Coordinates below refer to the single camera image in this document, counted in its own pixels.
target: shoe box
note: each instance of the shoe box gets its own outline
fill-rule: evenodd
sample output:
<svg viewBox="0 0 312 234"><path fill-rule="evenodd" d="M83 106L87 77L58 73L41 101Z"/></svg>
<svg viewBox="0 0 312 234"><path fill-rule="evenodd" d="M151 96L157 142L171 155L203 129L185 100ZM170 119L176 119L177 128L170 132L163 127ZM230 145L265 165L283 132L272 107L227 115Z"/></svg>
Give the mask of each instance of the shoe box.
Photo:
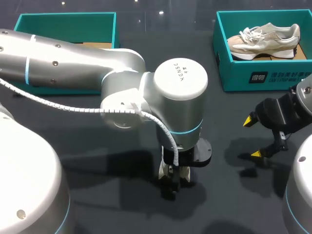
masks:
<svg viewBox="0 0 312 234"><path fill-rule="evenodd" d="M263 56L251 61L232 58L227 38L245 28L272 23L300 27L300 42L293 59ZM224 91L288 90L312 73L312 13L310 10L218 11L213 49Z"/></svg>
<svg viewBox="0 0 312 234"><path fill-rule="evenodd" d="M120 47L115 12L21 14L14 30L81 46L102 49ZM99 91L90 90L34 87L20 83L14 85L35 95L100 94Z"/></svg>

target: shoe sole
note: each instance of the shoe sole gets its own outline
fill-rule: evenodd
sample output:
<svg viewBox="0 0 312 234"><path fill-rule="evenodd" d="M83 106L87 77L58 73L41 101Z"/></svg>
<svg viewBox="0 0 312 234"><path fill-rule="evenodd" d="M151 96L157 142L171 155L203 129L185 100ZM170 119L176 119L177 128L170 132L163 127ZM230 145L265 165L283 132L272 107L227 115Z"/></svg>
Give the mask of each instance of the shoe sole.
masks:
<svg viewBox="0 0 312 234"><path fill-rule="evenodd" d="M239 53L235 53L235 52L231 52L231 54L239 59L242 60L253 60L256 56L259 55L269 55L269 56L273 56L276 58L281 58L281 59L293 59L295 56L295 49L292 50L281 50L281 51L275 51L275 50L266 50L266 51L261 51L257 54L239 54Z"/></svg>

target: cable wrap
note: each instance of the cable wrap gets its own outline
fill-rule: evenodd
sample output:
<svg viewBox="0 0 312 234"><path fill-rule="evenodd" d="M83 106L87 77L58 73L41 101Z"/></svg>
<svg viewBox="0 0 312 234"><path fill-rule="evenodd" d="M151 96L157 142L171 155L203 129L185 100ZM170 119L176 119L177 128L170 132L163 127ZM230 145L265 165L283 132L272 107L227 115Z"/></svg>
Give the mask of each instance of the cable wrap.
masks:
<svg viewBox="0 0 312 234"><path fill-rule="evenodd" d="M78 107L71 107L71 106L64 106L64 105L60 105L42 98L39 98L35 95L32 95L28 92L25 92L17 87L15 87L14 85L6 82L5 80L0 78L0 84L2 84L4 87L14 91L15 93L22 95L26 98L29 98L33 101L39 102L43 105L52 107L52 108L56 108L59 110L63 110L63 111L69 111L69 112L78 112L78 113L89 113L89 114L99 114L99 113L115 113L115 114L133 114L133 115L139 115L138 112L136 112L133 109L126 109L126 110L117 110L117 109L101 109L101 108L78 108ZM154 121L166 134L166 136L168 137L168 140L170 141L171 145L172 145L172 149L174 151L174 165L175 166L179 166L179 155L178 155L178 149L177 149L177 145L176 142L172 136L172 134L170 133L170 131L168 130L168 128L163 124L163 122L160 121L160 119L158 119L157 117L145 112L145 111L141 111L140 115L143 115L145 118L148 118L152 121Z"/></svg>

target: black table surface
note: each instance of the black table surface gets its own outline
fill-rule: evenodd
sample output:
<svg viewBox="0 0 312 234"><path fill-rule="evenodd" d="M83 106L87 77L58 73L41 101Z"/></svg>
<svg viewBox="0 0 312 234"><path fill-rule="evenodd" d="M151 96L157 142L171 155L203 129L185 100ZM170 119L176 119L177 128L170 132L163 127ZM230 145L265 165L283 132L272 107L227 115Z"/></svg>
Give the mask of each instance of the black table surface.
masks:
<svg viewBox="0 0 312 234"><path fill-rule="evenodd" d="M149 71L177 57L193 59L206 69L201 137L212 144L213 157L207 167L193 169L194 187L167 201L151 182L161 160L154 124L130 132L111 130L100 116L51 109L0 87L0 101L15 119L57 152L75 204L76 233L286 233L282 197L294 156L311 126L293 134L289 151L275 155L270 167L239 157L272 142L270 130L260 124L243 128L243 123L260 101L284 92L225 93L211 32L124 34L120 40L144 57ZM76 107L100 104L99 96L46 98Z"/></svg>

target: sneaker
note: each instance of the sneaker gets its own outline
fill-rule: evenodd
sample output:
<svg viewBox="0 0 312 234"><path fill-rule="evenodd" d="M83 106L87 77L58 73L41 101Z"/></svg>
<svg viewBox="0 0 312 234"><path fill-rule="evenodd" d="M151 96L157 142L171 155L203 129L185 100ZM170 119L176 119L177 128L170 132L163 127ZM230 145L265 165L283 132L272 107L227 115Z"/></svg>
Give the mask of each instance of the sneaker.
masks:
<svg viewBox="0 0 312 234"><path fill-rule="evenodd" d="M261 27L245 28L240 35L228 39L234 58L253 60L266 54L283 59L292 59L300 39L298 24L291 27L276 27L271 23Z"/></svg>

